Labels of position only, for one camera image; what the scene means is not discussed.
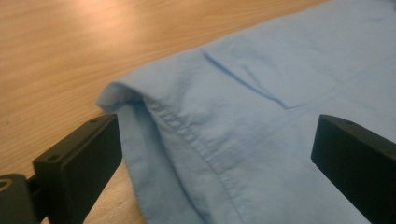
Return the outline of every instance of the light blue fabric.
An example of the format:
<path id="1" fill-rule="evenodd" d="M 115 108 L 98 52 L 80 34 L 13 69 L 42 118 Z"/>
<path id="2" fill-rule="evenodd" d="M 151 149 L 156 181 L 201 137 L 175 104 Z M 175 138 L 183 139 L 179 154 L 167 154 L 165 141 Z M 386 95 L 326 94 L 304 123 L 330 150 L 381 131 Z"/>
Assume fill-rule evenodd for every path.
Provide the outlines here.
<path id="1" fill-rule="evenodd" d="M 395 6 L 331 1 L 109 84 L 146 222 L 368 223 L 310 153 L 319 114 L 396 141 Z"/>

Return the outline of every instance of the wooden surface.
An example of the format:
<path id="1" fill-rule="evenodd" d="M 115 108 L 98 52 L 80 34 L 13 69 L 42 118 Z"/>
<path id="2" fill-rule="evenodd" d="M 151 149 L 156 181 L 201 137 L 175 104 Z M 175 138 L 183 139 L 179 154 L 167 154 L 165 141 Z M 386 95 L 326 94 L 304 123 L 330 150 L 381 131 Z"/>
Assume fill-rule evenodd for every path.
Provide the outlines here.
<path id="1" fill-rule="evenodd" d="M 324 0 L 0 0 L 0 175 L 100 115 L 111 80 Z M 122 164 L 86 223 L 143 223 Z"/>

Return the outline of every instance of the blue cloth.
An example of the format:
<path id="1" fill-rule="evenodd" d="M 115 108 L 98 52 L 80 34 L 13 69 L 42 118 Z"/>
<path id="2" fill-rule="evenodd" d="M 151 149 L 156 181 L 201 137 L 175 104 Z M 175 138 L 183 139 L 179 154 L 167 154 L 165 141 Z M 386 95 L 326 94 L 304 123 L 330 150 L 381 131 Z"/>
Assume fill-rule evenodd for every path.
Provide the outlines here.
<path id="1" fill-rule="evenodd" d="M 110 83 L 144 219 L 369 223 L 311 162 L 319 114 L 396 141 L 395 1 L 331 1 Z"/>

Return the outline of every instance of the table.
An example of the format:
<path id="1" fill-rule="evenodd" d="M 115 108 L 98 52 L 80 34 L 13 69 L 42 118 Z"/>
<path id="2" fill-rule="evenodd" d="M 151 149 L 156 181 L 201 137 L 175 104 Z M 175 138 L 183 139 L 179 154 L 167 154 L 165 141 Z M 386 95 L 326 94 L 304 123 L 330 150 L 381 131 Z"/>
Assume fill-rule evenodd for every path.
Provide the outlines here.
<path id="1" fill-rule="evenodd" d="M 103 113 L 111 80 L 322 2 L 0 0 L 0 175 L 31 176 L 34 158 Z M 143 223 L 124 163 L 85 222 Z"/>

